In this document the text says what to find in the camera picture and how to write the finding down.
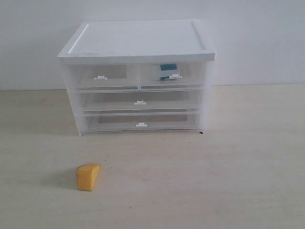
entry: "floor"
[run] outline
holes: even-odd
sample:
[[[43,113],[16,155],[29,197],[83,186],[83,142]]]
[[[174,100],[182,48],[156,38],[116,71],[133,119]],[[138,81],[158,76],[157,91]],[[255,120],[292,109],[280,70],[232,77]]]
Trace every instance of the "floor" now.
[[[65,91],[0,92],[0,228],[303,229],[305,84],[213,87],[209,115],[204,135],[79,137]]]

